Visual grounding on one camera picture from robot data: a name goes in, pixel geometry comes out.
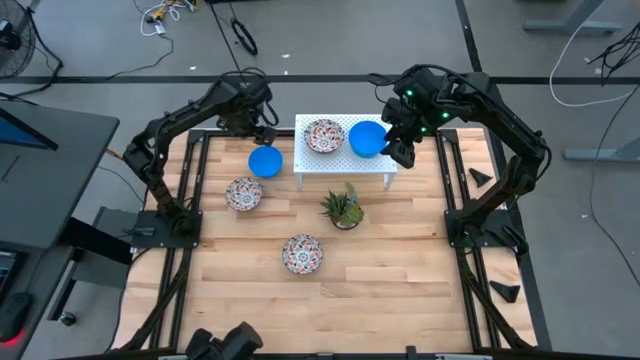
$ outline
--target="white pegboard shelf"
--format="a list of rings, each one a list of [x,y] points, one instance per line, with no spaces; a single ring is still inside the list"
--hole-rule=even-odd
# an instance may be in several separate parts
[[[340,148],[329,153],[317,153],[304,141],[304,130],[312,122],[319,119],[331,119],[345,132],[345,141]],[[391,126],[380,120],[380,114],[372,115],[336,115],[314,114],[296,115],[293,172],[298,179],[298,188],[302,187],[303,174],[385,174],[385,187],[391,184],[393,176],[398,172],[398,165],[389,156],[376,155],[365,159],[356,155],[349,144],[349,131],[360,121],[375,121],[385,129]]]

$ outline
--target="green plant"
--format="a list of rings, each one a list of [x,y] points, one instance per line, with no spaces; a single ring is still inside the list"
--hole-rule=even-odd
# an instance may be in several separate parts
[[[358,205],[358,197],[353,185],[346,183],[348,193],[334,194],[329,191],[329,197],[325,197],[325,202],[321,202],[325,209],[322,215],[331,219],[334,224],[358,224],[364,217],[364,211]]]

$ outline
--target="decorative ceramic bowl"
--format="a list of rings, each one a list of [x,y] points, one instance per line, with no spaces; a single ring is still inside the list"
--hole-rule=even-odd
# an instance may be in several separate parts
[[[310,274],[322,263],[322,246],[311,235],[296,235],[284,244],[282,262],[293,273]]]
[[[262,198],[262,186],[249,177],[233,180],[227,188],[227,204],[236,211],[249,211],[258,206]]]
[[[316,120],[304,130],[304,141],[313,151],[319,153],[335,151],[342,145],[344,138],[342,127],[329,119]]]

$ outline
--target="wooden table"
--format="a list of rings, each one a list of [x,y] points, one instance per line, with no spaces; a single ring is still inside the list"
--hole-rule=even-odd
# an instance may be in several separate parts
[[[466,168],[494,175],[484,131],[458,132]],[[185,141],[186,135],[174,141],[166,167],[174,194]],[[419,352],[470,351],[455,254],[446,241],[435,142],[417,145],[415,167],[400,169],[386,191],[379,176],[362,175],[309,177],[304,190],[297,191],[293,139],[278,138],[274,145],[284,155],[281,173],[259,180],[264,196],[256,209],[237,213],[227,207],[224,192],[233,179],[251,175],[247,158],[255,145],[235,138],[211,140],[201,198],[202,238],[192,259],[180,347],[197,328],[223,337],[246,321],[264,340],[261,352],[401,353],[407,345]],[[452,154],[448,159],[455,169]],[[476,189],[470,175],[468,180],[472,197],[490,187]],[[345,191],[346,181],[355,186],[365,211],[364,221],[349,231],[319,215],[322,197],[329,189]],[[461,207],[457,184],[454,189]],[[324,248],[322,266],[310,275],[295,275],[281,262],[282,246],[298,233],[317,237]],[[115,346],[131,337],[154,306],[164,252],[149,251],[132,269]],[[483,255],[489,280],[521,284],[510,250],[485,248]],[[535,344],[525,294],[521,291],[516,303],[507,304],[491,293],[511,326]],[[475,303],[483,344],[489,344],[484,314]],[[168,329],[170,321],[165,323]],[[161,345],[167,335],[163,331]]]

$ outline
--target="table leg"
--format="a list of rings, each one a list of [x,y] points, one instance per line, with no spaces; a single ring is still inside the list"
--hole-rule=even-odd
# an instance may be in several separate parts
[[[296,184],[298,185],[298,191],[302,190],[302,174],[296,174]]]
[[[395,173],[384,174],[384,189],[385,190],[389,190],[389,188],[391,187],[391,182],[393,181],[393,178],[395,176],[396,176]]]

